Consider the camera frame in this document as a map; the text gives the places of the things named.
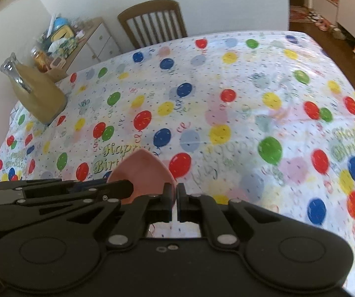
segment pitcher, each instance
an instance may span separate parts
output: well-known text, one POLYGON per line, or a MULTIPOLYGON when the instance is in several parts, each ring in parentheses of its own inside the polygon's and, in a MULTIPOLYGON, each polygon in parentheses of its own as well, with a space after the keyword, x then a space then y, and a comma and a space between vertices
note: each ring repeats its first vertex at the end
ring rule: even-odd
POLYGON ((41 123, 49 125, 66 107, 67 98, 46 74, 21 64, 14 53, 0 67, 22 105, 41 123))

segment rug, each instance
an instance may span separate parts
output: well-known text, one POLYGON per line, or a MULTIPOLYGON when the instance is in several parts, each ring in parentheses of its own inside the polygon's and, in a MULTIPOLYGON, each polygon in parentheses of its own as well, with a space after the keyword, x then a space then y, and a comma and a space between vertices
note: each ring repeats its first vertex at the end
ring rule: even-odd
POLYGON ((305 6, 290 6, 290 22, 311 23, 305 6))

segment wooden chair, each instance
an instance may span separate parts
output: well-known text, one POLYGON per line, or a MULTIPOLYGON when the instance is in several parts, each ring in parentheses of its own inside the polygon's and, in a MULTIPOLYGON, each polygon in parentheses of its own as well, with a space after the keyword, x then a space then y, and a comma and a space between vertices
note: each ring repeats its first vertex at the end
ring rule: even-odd
POLYGON ((136 4, 121 12, 118 20, 136 49, 187 37, 180 6, 174 0, 136 4))

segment wooden floor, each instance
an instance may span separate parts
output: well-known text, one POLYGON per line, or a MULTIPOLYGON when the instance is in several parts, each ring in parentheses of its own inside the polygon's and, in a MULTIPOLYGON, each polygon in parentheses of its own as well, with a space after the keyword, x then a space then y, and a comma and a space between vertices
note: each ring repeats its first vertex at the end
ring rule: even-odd
POLYGON ((344 40, 334 39, 330 33, 319 30, 312 23, 290 23, 291 31, 305 32, 333 59, 355 89, 355 54, 344 40))

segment tablecloth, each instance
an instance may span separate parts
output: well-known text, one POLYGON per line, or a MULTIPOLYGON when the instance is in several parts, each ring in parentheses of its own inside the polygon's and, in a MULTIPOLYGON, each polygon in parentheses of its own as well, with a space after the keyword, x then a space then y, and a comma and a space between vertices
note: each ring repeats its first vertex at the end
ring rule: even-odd
MULTIPOLYGON (((73 73, 60 88, 68 104, 49 127, 19 106, 0 181, 101 178, 143 147, 188 193, 322 227, 355 254, 355 92, 306 34, 179 39, 73 73)), ((345 287, 355 290, 355 262, 345 287)))

